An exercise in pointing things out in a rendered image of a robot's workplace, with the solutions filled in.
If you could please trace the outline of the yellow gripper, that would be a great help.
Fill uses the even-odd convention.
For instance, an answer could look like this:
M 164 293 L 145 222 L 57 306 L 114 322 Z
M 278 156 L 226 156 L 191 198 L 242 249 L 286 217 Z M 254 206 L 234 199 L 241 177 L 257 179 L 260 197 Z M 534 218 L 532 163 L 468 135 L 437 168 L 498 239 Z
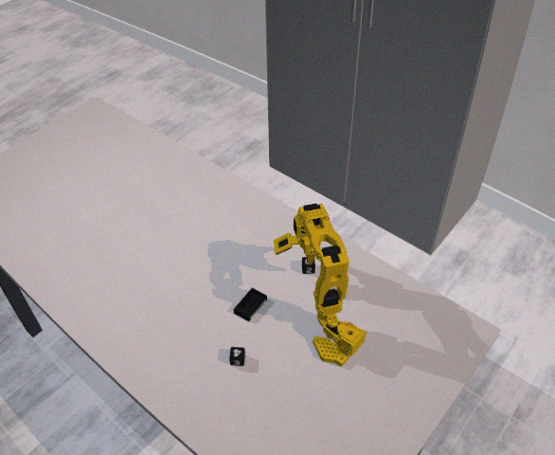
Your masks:
M 287 233 L 279 238 L 276 238 L 274 240 L 275 254 L 278 255 L 290 248 L 293 248 L 293 245 L 299 244 L 304 249 L 306 259 L 308 258 L 307 264 L 311 264 L 313 262 L 314 255 L 311 252 L 310 240 L 308 236 L 296 238 L 296 236 L 292 236 L 291 233 Z

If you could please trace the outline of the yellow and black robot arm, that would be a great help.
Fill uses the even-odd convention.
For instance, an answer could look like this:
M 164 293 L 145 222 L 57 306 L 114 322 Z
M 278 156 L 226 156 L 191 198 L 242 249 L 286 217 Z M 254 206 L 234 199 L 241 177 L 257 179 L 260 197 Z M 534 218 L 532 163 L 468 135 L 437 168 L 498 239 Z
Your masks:
M 342 300 L 346 297 L 349 284 L 346 248 L 339 234 L 334 231 L 323 204 L 300 207 L 294 217 L 294 232 L 296 238 L 309 237 L 311 252 L 321 262 L 313 294 L 317 319 L 329 337 L 314 337 L 313 345 L 323 362 L 336 363 L 342 367 L 350 358 L 351 345 L 364 332 L 350 322 L 338 320 L 335 315 L 342 311 Z M 323 241 L 332 246 L 321 250 L 320 243 Z M 330 289 L 332 287 L 337 287 L 337 290 Z

